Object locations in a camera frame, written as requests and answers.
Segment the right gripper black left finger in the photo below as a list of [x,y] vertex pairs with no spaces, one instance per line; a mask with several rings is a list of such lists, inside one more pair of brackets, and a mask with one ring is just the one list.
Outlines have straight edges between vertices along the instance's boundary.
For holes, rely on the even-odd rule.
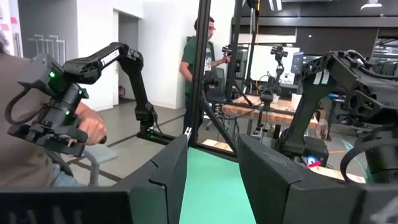
[[179,224],[187,178],[185,134],[116,184],[126,191],[117,224]]

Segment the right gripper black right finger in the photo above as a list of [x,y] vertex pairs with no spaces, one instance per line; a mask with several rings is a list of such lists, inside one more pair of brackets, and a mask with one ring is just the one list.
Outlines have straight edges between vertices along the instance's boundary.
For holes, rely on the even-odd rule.
[[257,224],[370,224],[360,189],[317,174],[248,135],[238,161]]

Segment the grey stool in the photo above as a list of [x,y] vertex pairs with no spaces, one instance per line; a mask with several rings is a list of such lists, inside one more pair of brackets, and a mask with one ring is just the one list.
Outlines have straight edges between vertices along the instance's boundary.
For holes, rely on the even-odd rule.
[[89,186],[98,186],[100,165],[118,158],[118,155],[103,144],[86,146],[83,155],[91,162]]

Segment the wooden workstation table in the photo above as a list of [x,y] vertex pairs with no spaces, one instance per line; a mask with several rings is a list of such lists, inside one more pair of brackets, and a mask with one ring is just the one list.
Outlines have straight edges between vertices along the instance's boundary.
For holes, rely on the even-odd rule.
[[[252,106],[241,96],[229,104],[224,104],[222,111],[228,115],[243,115],[245,118],[257,120],[260,114],[258,108],[261,99],[257,95],[246,95],[246,98],[252,103]],[[291,101],[277,100],[276,103],[271,103],[271,111],[262,112],[261,119],[270,123],[289,126],[294,118],[294,113],[295,108],[292,107]]]

